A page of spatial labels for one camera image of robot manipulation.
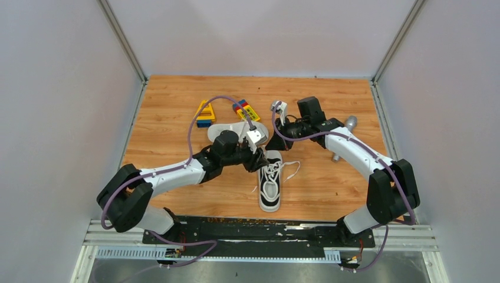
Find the colourful toy block stack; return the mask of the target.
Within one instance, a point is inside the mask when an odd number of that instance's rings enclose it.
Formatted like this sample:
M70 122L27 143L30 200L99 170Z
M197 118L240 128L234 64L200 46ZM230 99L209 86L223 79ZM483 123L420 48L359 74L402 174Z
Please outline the colourful toy block stack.
M247 117L249 117L252 121L261 120L260 116L246 100L240 100L237 104L233 104L232 109L243 120Z

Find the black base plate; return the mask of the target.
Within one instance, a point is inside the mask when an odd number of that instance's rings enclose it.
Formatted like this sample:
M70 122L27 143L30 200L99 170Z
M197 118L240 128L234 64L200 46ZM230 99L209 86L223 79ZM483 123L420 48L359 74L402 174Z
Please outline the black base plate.
M209 256L248 258L322 258L326 248L375 247L372 232L343 239L334 222L179 216L166 239L173 242L216 240Z

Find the aluminium frame rail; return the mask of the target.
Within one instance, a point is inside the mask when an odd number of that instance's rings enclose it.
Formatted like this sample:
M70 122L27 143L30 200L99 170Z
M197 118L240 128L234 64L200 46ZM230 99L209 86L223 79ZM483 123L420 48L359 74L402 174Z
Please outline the aluminium frame rail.
M84 245L99 245L117 241L119 234L112 229L104 229L99 220L91 220L85 234Z

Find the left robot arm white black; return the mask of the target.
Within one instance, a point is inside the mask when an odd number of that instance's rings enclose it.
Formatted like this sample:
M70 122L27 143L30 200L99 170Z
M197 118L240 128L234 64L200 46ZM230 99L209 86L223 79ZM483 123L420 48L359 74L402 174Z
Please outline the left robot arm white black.
M247 131L243 140L234 131L224 130L185 161L152 169L122 166L97 196L103 210L102 227L119 233L138 227L156 232L165 243L175 243L181 229L174 214L150 201L173 189L213 180L227 166L241 164L247 172L256 172L268 164L260 147L266 139L267 134L257 129Z

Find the white shoe upside down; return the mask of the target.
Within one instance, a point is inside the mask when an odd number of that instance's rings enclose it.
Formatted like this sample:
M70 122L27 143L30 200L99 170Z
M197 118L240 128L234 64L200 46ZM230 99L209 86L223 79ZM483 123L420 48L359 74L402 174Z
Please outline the white shoe upside down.
M263 125L262 123L257 122L257 121L253 121L252 124L256 127L256 129L261 134L264 135L262 142L265 143L269 138L268 129L265 127L265 125ZM239 137L239 142L242 143L243 139L246 135L246 132L250 131L250 126L246 120L240 121L237 123L213 124L208 128L208 132L207 132L209 141L213 142L224 130L229 130L229 131L235 132Z

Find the yellow triangle toy block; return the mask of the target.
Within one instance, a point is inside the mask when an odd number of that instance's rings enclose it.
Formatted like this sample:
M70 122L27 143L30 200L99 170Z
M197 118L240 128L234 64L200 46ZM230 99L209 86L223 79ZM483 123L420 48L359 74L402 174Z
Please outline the yellow triangle toy block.
M196 117L196 125L198 128L208 128L216 121L212 103L208 103L202 108L206 102L206 100L202 100L197 110L197 113L199 112L199 115Z

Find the black white sneaker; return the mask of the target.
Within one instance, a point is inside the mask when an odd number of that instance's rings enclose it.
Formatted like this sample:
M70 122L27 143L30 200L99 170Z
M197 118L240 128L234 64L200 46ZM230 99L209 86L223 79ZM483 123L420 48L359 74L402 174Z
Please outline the black white sneaker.
M259 206L264 212L276 212L281 200L281 175L284 165L279 151L270 150L266 152L269 162L258 170Z

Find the white shoelace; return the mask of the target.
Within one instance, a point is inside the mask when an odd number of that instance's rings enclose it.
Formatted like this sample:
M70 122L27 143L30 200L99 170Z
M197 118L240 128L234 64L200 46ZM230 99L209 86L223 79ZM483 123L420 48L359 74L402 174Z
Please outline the white shoelace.
M300 161L293 161L293 162L277 161L276 163L270 163L269 165L258 169L258 171L257 171L258 181L261 180L261 177L267 176L267 178L264 181L264 184L272 183L275 187L275 194L278 196L280 185L281 185L282 170L286 165L292 165L292 164L297 164L298 167L293 174L291 174L285 178L285 182L286 182L287 180L291 179L292 177L294 177L298 173L298 171L301 167Z

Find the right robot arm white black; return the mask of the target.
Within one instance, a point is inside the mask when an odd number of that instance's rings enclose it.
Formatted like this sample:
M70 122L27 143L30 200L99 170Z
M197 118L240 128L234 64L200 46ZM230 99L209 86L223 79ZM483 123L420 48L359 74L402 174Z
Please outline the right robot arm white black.
M412 165L405 159L394 161L373 150L355 137L346 124L327 119L316 97L297 102L300 117L289 121L287 104L271 104L274 133L268 150L288 151L295 142L311 140L354 167L367 181L365 204L337 221L337 238L344 246L352 246L360 235L390 222L416 223L414 209L420 205L419 192Z

